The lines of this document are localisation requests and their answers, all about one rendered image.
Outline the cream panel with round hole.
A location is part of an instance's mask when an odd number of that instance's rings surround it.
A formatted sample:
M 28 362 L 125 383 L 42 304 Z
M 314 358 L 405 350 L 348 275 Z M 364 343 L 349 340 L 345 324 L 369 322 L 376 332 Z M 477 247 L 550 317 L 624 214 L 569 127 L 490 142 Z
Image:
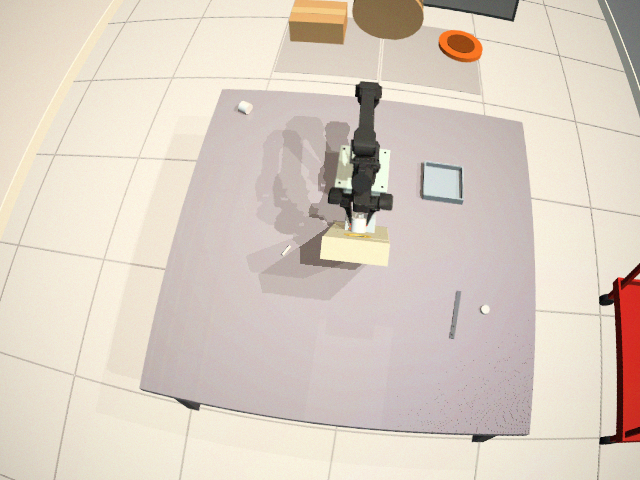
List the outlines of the cream panel with round hole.
M 387 227 L 375 226 L 375 233 L 344 230 L 345 222 L 335 222 L 322 237 L 320 259 L 388 265 Z

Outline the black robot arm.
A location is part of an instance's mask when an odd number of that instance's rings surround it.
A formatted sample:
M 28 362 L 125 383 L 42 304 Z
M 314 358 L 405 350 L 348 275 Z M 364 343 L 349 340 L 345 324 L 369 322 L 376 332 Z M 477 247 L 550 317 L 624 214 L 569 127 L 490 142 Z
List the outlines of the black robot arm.
M 355 97 L 360 104 L 359 128 L 351 139 L 349 163 L 353 164 L 351 202 L 356 213 L 369 213 L 377 208 L 378 197 L 371 195 L 370 189 L 381 170 L 380 145 L 374 131 L 374 109 L 382 99 L 382 88 L 379 82 L 367 81 L 360 81 L 355 88 Z

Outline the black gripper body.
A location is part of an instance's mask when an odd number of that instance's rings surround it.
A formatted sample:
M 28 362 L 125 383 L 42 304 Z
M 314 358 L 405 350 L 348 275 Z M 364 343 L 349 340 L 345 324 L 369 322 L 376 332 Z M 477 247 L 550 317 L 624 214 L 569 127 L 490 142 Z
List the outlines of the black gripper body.
M 328 194 L 329 204 L 341 204 L 349 205 L 352 193 L 343 193 L 344 188 L 331 187 Z M 393 208 L 393 195 L 380 193 L 378 197 L 377 207 L 383 210 L 392 210 Z

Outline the grey flat bar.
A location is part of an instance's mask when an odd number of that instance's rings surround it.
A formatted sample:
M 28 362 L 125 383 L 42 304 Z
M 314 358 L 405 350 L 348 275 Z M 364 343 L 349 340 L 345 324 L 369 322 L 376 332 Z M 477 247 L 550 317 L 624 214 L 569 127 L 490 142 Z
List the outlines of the grey flat bar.
M 452 328 L 451 328 L 450 337 L 449 337 L 451 339 L 454 339 L 454 336 L 455 336 L 455 333 L 456 333 L 456 325 L 457 325 L 458 309 L 459 309 L 460 300 L 461 300 L 461 292 L 462 291 L 457 291 L 456 292 L 456 296 L 455 296 Z

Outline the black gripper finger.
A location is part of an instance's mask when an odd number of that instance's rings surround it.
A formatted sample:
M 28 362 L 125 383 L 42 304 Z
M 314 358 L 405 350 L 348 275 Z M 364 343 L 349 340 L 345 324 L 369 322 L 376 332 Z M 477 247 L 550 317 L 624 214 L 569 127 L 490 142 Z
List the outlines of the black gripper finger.
M 351 200 L 349 202 L 349 205 L 341 205 L 340 204 L 340 207 L 343 207 L 346 210 L 349 222 L 351 223 L 351 221 L 352 221 L 352 202 L 351 202 Z
M 370 212 L 368 213 L 368 217 L 367 217 L 367 224 L 366 224 L 366 225 L 368 225 L 368 224 L 369 224 L 369 222 L 370 222 L 370 220 L 371 220 L 372 216 L 374 215 L 374 212 L 375 212 L 375 211 L 379 211 L 379 210 L 380 210 L 380 208 L 378 208 L 378 207 L 370 210 Z

